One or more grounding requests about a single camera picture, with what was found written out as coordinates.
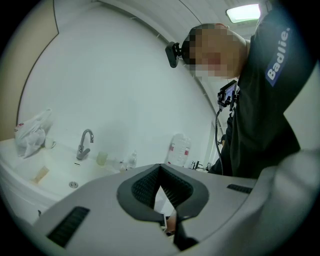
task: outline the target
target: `white wall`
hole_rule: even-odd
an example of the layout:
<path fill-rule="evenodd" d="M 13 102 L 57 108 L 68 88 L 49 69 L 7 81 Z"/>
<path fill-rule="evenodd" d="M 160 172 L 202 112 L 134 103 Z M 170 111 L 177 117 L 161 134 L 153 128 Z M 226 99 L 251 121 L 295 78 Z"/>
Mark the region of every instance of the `white wall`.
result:
<path fill-rule="evenodd" d="M 171 68 L 166 44 L 135 20 L 104 6 L 81 13 L 39 58 L 27 81 L 19 122 L 50 107 L 48 135 L 77 148 L 82 132 L 90 154 L 137 165 L 161 163 L 175 133 L 191 137 L 188 160 L 203 161 L 214 112 L 182 66 Z"/>

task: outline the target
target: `faucet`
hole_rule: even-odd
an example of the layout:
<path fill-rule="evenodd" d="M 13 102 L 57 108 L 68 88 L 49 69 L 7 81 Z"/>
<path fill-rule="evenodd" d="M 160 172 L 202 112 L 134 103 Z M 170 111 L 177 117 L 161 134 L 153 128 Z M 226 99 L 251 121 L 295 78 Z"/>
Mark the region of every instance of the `faucet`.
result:
<path fill-rule="evenodd" d="M 79 160 L 82 160 L 90 152 L 90 148 L 87 148 L 86 150 L 84 150 L 84 140 L 85 140 L 86 133 L 90 134 L 90 142 L 94 143 L 94 134 L 92 133 L 92 130 L 90 129 L 84 130 L 81 137 L 80 145 L 78 146 L 78 151 L 76 153 L 76 158 Z"/>

